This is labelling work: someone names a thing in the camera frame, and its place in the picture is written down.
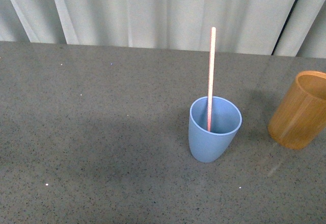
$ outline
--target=blue cup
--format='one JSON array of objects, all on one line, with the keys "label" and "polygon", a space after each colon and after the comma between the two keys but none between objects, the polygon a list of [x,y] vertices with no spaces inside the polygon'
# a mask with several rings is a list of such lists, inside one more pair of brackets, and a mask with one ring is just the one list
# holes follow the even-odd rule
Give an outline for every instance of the blue cup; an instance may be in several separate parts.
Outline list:
[{"label": "blue cup", "polygon": [[242,123],[239,109],[230,101],[213,97],[211,130],[207,131],[207,96],[190,107],[189,146],[194,158],[209,163],[219,158],[230,145]]}]

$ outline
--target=wooden stick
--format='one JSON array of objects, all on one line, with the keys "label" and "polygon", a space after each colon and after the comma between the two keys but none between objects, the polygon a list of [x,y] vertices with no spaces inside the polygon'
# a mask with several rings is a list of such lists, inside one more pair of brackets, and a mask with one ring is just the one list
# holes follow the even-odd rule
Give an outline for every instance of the wooden stick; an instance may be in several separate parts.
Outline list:
[{"label": "wooden stick", "polygon": [[211,118],[212,118],[215,39],[216,39],[216,28],[212,27],[210,33],[209,71],[208,71],[207,131],[210,131]]}]

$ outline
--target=cup rim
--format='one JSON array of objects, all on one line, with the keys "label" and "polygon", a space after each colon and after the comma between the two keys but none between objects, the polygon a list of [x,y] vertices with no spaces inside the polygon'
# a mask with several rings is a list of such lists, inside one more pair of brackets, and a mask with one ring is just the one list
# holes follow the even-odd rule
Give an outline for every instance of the cup rim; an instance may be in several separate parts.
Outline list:
[{"label": "cup rim", "polygon": [[193,121],[193,123],[195,124],[196,127],[198,127],[200,130],[202,130],[202,131],[204,131],[204,132],[206,132],[206,133],[208,133],[208,134],[212,134],[212,135],[223,135],[223,136],[224,136],[224,135],[230,135],[230,134],[233,134],[234,132],[236,132],[237,130],[239,130],[239,128],[240,128],[240,126],[241,126],[241,124],[242,124],[242,115],[241,115],[240,110],[239,110],[239,109],[237,108],[237,106],[235,106],[234,103],[232,103],[231,101],[229,101],[229,100],[227,100],[227,99],[225,99],[225,98],[217,97],[217,96],[213,96],[213,98],[217,98],[217,99],[224,100],[224,101],[230,103],[230,104],[231,104],[231,105],[232,105],[232,106],[237,110],[237,112],[238,112],[238,114],[239,114],[239,117],[240,117],[239,124],[237,125],[237,127],[236,127],[234,130],[232,130],[232,131],[230,131],[230,132],[227,132],[227,133],[215,133],[215,132],[210,132],[210,131],[207,131],[207,130],[203,129],[202,127],[200,127],[200,126],[197,124],[197,122],[194,120],[194,118],[193,118],[192,110],[193,110],[193,106],[195,105],[195,103],[197,103],[199,100],[202,100],[202,99],[205,99],[205,98],[207,98],[207,96],[205,96],[205,97],[201,97],[201,98],[197,99],[195,102],[192,103],[192,105],[191,105],[191,107],[190,107],[190,118],[191,118],[191,120]]},{"label": "cup rim", "polygon": [[308,96],[311,96],[321,102],[326,102],[325,99],[322,99],[318,96],[315,96],[314,94],[312,93],[309,93],[304,87],[301,86],[300,82],[299,82],[299,78],[301,76],[304,76],[304,75],[312,75],[312,76],[316,76],[316,77],[319,77],[319,78],[322,78],[322,79],[325,79],[326,80],[326,73],[324,72],[321,72],[321,71],[316,71],[316,70],[305,70],[305,71],[301,71],[299,72],[296,77],[295,77],[295,82],[296,84],[299,86],[299,88],[301,89],[301,91],[303,91],[304,93],[306,93]]}]

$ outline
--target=countertop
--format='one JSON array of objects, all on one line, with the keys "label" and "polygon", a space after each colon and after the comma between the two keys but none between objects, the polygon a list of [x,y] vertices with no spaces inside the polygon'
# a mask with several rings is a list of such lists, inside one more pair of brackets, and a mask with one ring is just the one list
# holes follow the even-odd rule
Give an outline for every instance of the countertop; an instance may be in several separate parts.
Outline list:
[{"label": "countertop", "polygon": [[0,42],[1,223],[325,223],[326,131],[284,148],[267,124],[325,59],[216,53],[242,126],[212,163],[188,146],[208,52]]}]

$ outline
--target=backdrop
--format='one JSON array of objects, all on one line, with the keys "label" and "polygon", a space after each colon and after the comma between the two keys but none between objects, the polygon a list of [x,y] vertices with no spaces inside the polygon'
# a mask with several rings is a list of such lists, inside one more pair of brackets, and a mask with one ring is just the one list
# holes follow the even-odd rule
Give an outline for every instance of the backdrop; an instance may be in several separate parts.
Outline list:
[{"label": "backdrop", "polygon": [[326,58],[325,0],[0,0],[0,40]]}]

